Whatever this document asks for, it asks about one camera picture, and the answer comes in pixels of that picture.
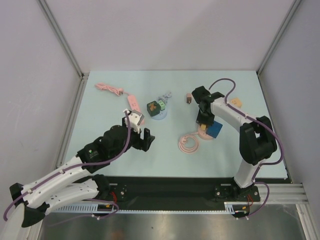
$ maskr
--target pink power strip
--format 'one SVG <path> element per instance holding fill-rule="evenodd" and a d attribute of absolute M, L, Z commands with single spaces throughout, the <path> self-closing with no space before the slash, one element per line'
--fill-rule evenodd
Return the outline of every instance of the pink power strip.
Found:
<path fill-rule="evenodd" d="M 128 101 L 129 101 L 129 105 L 131 107 L 131 110 L 136 110 L 139 113 L 141 113 L 138 101 L 136 99 L 136 97 L 134 95 L 129 95 L 128 96 Z M 145 120 L 143 119 L 140 125 L 145 124 Z"/>

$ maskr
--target white panel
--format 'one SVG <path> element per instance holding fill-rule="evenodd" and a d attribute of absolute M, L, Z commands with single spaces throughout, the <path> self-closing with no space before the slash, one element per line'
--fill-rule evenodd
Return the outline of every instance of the white panel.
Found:
<path fill-rule="evenodd" d="M 257 70 L 293 0 L 48 0 L 83 71 Z"/>
<path fill-rule="evenodd" d="M 320 224 L 320 1 L 302 2 L 262 74 L 286 163 Z"/>
<path fill-rule="evenodd" d="M 53 169 L 79 79 L 35 0 L 5 1 L 0 31 L 2 216 L 10 185 Z"/>

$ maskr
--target small green cube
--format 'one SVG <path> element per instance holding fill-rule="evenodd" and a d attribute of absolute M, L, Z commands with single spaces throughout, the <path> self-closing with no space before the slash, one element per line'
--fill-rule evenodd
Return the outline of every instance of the small green cube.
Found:
<path fill-rule="evenodd" d="M 165 105 L 164 101 L 160 100 L 160 101 L 158 101 L 158 104 L 160 105 L 160 110 L 161 111 L 166 109 L 166 105 Z"/>
<path fill-rule="evenodd" d="M 146 105 L 146 110 L 151 117 L 154 117 L 160 113 L 160 105 L 156 101 L 149 102 Z"/>

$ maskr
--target dark green block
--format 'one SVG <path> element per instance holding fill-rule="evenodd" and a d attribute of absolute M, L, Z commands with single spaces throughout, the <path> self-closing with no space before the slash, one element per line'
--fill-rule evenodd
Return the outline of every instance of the dark green block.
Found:
<path fill-rule="evenodd" d="M 160 113 L 161 107 L 156 101 L 152 101 L 146 105 L 146 110 L 148 111 L 150 116 L 153 117 Z"/>

